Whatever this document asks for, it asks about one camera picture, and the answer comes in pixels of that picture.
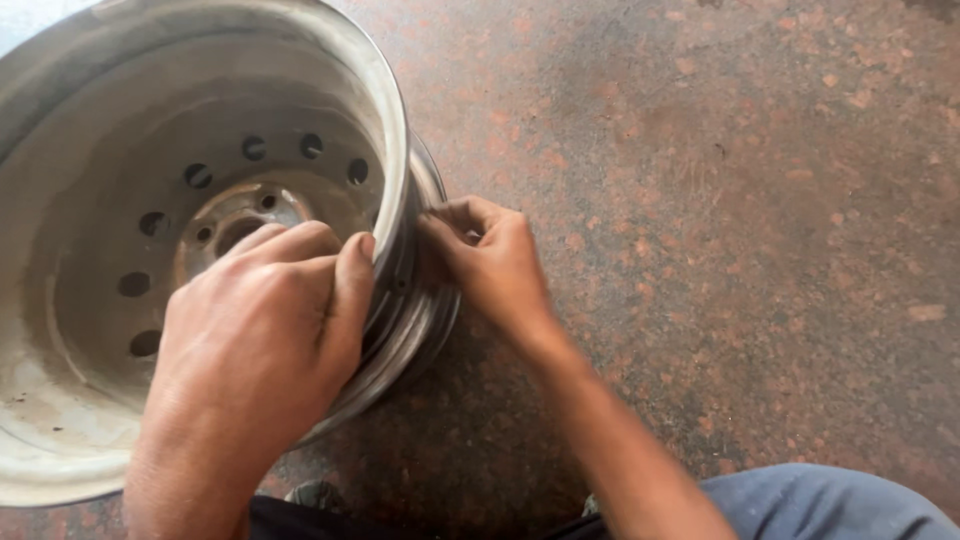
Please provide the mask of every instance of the person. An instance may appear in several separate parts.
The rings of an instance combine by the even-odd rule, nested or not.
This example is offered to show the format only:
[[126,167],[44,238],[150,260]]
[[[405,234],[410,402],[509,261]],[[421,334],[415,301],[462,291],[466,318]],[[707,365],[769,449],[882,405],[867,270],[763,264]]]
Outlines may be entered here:
[[[960,538],[932,503],[863,473],[790,464],[699,485],[605,387],[554,315],[524,216],[475,196],[419,218],[466,299],[533,374],[601,513],[554,539]],[[254,497],[360,359],[369,233],[267,225],[170,299],[124,493],[131,538],[399,538]]]

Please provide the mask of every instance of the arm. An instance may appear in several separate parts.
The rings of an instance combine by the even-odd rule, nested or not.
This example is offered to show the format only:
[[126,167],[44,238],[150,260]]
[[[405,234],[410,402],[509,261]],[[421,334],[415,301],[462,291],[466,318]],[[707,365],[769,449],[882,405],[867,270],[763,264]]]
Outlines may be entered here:
[[[553,315],[522,214],[467,197],[423,216],[420,229],[468,300],[530,367],[616,538],[736,537],[684,467],[597,378]],[[480,235],[475,245],[470,233]]]
[[341,250],[318,222],[268,225],[174,294],[127,473],[130,538],[247,537],[257,484],[359,363],[372,252],[367,233]]

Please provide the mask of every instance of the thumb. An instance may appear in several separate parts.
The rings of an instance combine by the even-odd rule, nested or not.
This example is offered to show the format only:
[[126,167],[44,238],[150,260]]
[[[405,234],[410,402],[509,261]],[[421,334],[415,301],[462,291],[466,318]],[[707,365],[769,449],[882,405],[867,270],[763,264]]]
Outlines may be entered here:
[[[343,376],[343,383],[360,361],[363,326],[373,294],[374,247],[375,240],[370,233],[354,234],[337,256],[334,268],[333,293],[326,308],[320,357],[322,369],[335,370],[337,376]],[[325,363],[350,363],[350,367],[324,366]]]
[[426,236],[433,249],[444,258],[446,265],[456,273],[462,266],[467,250],[470,249],[464,239],[443,219],[429,213],[417,218],[417,229]]

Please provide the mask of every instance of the stained floor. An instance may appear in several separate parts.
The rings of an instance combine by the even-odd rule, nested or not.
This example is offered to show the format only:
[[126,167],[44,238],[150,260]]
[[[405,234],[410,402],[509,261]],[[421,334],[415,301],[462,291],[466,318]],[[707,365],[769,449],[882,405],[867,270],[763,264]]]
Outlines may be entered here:
[[[806,461],[960,520],[960,3],[337,2],[392,63],[452,195],[526,212],[558,312],[700,478]],[[465,309],[412,386],[262,490],[521,537],[588,489]],[[3,538],[123,536],[121,501],[0,511]]]

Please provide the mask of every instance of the fingernail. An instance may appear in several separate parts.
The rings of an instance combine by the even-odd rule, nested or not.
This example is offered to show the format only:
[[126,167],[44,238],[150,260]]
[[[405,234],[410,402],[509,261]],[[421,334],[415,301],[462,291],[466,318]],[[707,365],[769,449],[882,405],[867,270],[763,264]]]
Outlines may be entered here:
[[364,234],[360,238],[360,253],[367,258],[368,261],[373,262],[373,248],[376,247],[376,240],[373,238],[372,234]]

